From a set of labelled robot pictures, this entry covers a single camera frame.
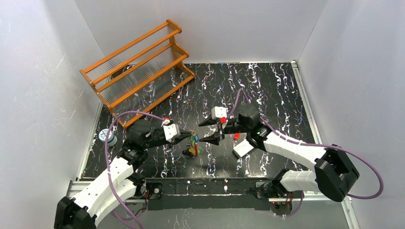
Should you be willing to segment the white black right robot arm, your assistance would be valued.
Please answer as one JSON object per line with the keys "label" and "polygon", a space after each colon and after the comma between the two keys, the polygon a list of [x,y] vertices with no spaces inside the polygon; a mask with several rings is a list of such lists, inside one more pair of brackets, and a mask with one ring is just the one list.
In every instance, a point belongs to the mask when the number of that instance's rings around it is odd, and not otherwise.
{"label": "white black right robot arm", "polygon": [[242,104],[236,118],[227,118],[226,114],[224,107],[212,109],[210,116],[198,125],[216,125],[217,130],[200,141],[219,145],[227,134],[245,133],[253,148],[281,155],[307,168],[306,171],[281,170],[267,187],[258,190],[259,193],[281,196],[294,191],[313,191],[341,202],[360,177],[346,152],[338,146],[311,146],[283,136],[265,124],[251,104]]}

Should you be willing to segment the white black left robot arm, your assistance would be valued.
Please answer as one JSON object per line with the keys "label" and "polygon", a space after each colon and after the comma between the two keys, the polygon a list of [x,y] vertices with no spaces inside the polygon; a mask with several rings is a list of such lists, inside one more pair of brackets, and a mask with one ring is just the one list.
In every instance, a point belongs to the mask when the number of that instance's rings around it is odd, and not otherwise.
{"label": "white black left robot arm", "polygon": [[152,128],[140,120],[127,131],[117,157],[87,187],[73,197],[63,197],[57,204],[55,229],[95,229],[102,219],[125,200],[140,195],[147,197],[146,179],[136,170],[148,158],[147,150],[166,144],[177,144],[192,136],[172,120]]}

